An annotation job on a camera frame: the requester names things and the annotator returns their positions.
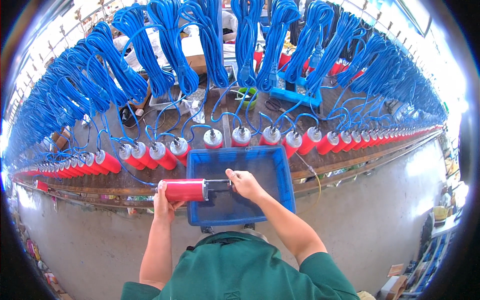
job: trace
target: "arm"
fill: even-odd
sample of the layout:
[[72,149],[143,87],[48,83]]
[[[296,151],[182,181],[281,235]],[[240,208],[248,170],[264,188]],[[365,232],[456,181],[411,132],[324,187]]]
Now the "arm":
[[165,197],[167,183],[158,183],[154,196],[154,218],[148,235],[147,248],[140,266],[140,283],[160,290],[172,276],[171,223],[174,211],[183,202],[169,203]]
[[315,230],[272,198],[250,172],[234,172],[227,169],[225,173],[234,184],[236,192],[262,209],[282,243],[293,254],[299,265],[314,253],[327,252]]

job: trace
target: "plastic bag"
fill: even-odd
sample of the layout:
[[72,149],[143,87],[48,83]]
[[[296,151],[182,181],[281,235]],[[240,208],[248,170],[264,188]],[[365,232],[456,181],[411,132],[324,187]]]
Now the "plastic bag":
[[185,108],[187,108],[190,111],[190,115],[194,116],[192,120],[195,123],[205,124],[205,112],[202,106],[202,102],[204,98],[205,98],[205,89],[199,87],[191,95],[188,95],[186,99],[182,100],[182,104],[185,106]]

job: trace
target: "hand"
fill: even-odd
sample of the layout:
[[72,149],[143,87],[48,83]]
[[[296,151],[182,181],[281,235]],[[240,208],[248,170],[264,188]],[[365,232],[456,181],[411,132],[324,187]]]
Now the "hand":
[[232,171],[231,169],[226,169],[225,174],[233,183],[233,191],[250,199],[254,203],[260,199],[262,195],[268,195],[249,171]]
[[167,190],[167,183],[161,180],[158,183],[158,193],[153,196],[153,207],[154,207],[154,219],[167,220],[169,223],[172,223],[175,218],[175,210],[182,206],[185,202],[183,201],[172,201],[168,202],[165,197],[165,191]]

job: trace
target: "concrete floor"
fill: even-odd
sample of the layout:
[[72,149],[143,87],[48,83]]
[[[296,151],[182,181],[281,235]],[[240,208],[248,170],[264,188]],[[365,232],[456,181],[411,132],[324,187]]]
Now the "concrete floor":
[[[380,167],[369,176],[297,199],[300,212],[357,291],[375,294],[393,264],[407,266],[418,252],[420,230],[438,201],[445,165],[437,141]],[[118,299],[125,281],[137,281],[152,217],[124,217],[19,189],[20,214],[42,260],[76,300]],[[227,228],[215,228],[216,232]],[[298,267],[268,222],[257,230]],[[200,230],[186,217],[173,227],[173,263]]]

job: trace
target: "green bowl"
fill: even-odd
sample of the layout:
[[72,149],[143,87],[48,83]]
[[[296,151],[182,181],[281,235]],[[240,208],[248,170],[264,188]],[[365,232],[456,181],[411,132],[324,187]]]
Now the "green bowl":
[[[241,87],[241,88],[239,88],[239,92],[242,93],[242,94],[245,94],[247,92],[247,89],[248,89],[248,95],[250,95],[250,98],[246,98],[245,101],[243,101],[243,103],[240,107],[243,110],[247,109],[247,106],[248,106],[249,102],[251,102],[251,104],[248,107],[248,109],[250,110],[250,109],[254,108],[255,104],[257,103],[257,98],[258,98],[258,94],[257,94],[255,96],[255,98],[252,99],[253,95],[257,92],[257,89],[253,88],[253,87]],[[236,98],[243,98],[240,94],[237,94],[236,96],[237,96]]]

